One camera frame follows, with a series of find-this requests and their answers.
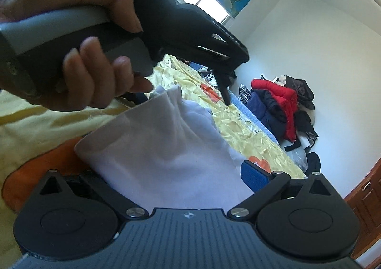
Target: screw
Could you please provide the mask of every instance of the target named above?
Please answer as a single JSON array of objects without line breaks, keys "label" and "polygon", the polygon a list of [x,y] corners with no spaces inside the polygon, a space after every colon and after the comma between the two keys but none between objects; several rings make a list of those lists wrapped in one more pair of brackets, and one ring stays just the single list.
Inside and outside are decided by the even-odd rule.
[{"label": "screw", "polygon": [[249,215],[249,210],[245,208],[233,208],[232,210],[230,210],[230,213],[237,218],[243,218]]},{"label": "screw", "polygon": [[145,211],[143,208],[129,208],[126,214],[131,218],[139,218],[145,214]]}]

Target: yellow bedsheet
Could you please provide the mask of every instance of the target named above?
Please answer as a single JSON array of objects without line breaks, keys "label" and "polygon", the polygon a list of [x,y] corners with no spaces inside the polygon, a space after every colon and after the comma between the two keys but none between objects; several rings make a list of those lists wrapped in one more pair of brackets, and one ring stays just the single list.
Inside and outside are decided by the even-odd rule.
[{"label": "yellow bedsheet", "polygon": [[[293,178],[304,174],[287,155],[262,131],[253,133],[250,122],[239,118],[233,105],[222,101],[214,104],[200,89],[206,83],[196,71],[166,56],[150,77],[155,85],[169,88],[173,84],[182,86],[183,97],[194,100],[213,111],[216,125],[227,142],[244,156],[266,159],[271,170],[283,170]],[[62,113],[30,105],[5,91],[0,93],[0,186],[5,178],[26,161],[43,154],[66,140],[84,135],[127,109],[113,101],[104,110],[87,108],[83,111]],[[15,214],[0,199],[0,268],[12,265],[20,251],[13,238],[12,226]]]},{"label": "yellow bedsheet", "polygon": [[207,84],[207,82],[197,71],[175,57],[167,55],[149,79],[155,86],[161,85],[165,89],[180,84],[183,98],[210,108],[222,137],[246,158],[255,156],[260,160],[265,159],[270,164],[271,171],[281,170],[292,178],[304,178],[304,173],[280,146],[272,142],[258,127],[254,126],[258,133],[253,133],[249,129],[249,126],[254,124],[240,119],[240,112],[235,105],[226,106],[222,100],[216,104],[212,102],[200,88],[201,83]]}]

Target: white towel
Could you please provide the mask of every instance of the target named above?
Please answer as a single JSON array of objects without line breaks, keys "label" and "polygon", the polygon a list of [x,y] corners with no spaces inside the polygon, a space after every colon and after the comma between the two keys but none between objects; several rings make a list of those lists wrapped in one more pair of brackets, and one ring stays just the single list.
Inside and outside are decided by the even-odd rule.
[{"label": "white towel", "polygon": [[81,140],[75,151],[116,191],[144,207],[233,208],[253,192],[245,160],[219,134],[211,113],[176,85]]}]

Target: hand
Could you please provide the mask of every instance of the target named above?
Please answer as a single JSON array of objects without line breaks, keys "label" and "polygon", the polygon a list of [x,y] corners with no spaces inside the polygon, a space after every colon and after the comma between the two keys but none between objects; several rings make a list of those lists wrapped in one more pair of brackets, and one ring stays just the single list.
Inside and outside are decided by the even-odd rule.
[{"label": "hand", "polygon": [[[0,22],[19,21],[75,5],[104,6],[111,19],[125,30],[132,33],[142,31],[133,0],[0,0]],[[1,75],[0,88],[55,111],[75,111],[87,106],[105,108],[114,97],[127,91],[148,93],[153,89],[150,81],[134,75],[128,57],[109,62],[96,37],[87,38],[79,51],[72,49],[66,55],[62,72],[67,87],[62,93],[50,92],[38,99],[30,99]]]}]

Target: black disc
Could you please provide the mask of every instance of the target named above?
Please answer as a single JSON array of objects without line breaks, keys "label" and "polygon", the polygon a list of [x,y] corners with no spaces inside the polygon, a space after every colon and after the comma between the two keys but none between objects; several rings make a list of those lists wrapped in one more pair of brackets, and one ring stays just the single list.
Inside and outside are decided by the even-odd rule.
[{"label": "black disc", "polygon": [[329,198],[285,199],[266,206],[256,227],[266,243],[284,254],[305,260],[337,259],[350,254],[359,231],[347,209],[345,203],[334,206]]},{"label": "black disc", "polygon": [[13,232],[20,248],[39,258],[78,259],[103,249],[118,227],[112,209],[68,191],[31,196]]}]

